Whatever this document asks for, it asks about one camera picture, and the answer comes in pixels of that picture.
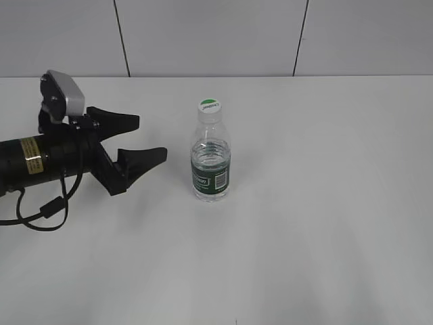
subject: white bottle cap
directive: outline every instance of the white bottle cap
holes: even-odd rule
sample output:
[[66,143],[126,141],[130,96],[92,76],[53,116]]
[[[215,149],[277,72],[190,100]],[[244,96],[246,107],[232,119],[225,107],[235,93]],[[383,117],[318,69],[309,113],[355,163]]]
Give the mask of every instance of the white bottle cap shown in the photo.
[[218,100],[203,100],[198,104],[198,120],[206,124],[220,122],[223,119],[221,108],[221,103]]

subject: gold label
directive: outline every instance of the gold label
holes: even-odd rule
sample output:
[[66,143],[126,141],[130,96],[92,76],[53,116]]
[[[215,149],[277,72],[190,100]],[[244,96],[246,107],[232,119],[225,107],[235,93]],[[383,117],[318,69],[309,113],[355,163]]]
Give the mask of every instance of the gold label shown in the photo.
[[20,140],[24,157],[29,174],[37,174],[43,172],[41,153],[39,152],[38,144],[33,137],[26,137]]

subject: plastic bottle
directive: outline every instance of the plastic bottle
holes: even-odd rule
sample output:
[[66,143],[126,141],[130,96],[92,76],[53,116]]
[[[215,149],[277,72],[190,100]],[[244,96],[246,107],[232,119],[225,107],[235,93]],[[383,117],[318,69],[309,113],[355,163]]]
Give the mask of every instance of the plastic bottle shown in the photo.
[[230,180],[230,137],[223,124],[221,103],[207,99],[198,105],[198,124],[191,141],[193,190],[205,202],[225,197]]

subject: white table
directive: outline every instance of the white table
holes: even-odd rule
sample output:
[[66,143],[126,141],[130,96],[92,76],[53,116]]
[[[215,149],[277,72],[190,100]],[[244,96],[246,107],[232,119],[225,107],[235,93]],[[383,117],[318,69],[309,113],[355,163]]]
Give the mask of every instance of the white table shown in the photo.
[[[110,154],[168,160],[115,197],[86,175],[57,232],[0,227],[0,324],[433,322],[433,77],[76,81],[88,106],[141,115]],[[216,204],[191,193],[207,97],[233,142]],[[39,80],[0,79],[0,98],[0,139],[35,135]],[[59,193],[29,188],[23,213]]]

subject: bottle label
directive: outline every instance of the bottle label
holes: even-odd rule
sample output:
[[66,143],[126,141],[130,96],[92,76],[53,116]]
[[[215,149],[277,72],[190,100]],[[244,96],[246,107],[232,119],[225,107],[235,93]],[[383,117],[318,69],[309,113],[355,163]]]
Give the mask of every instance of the bottle label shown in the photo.
[[229,187],[230,160],[218,171],[203,171],[191,162],[192,183],[197,191],[207,195],[224,192]]

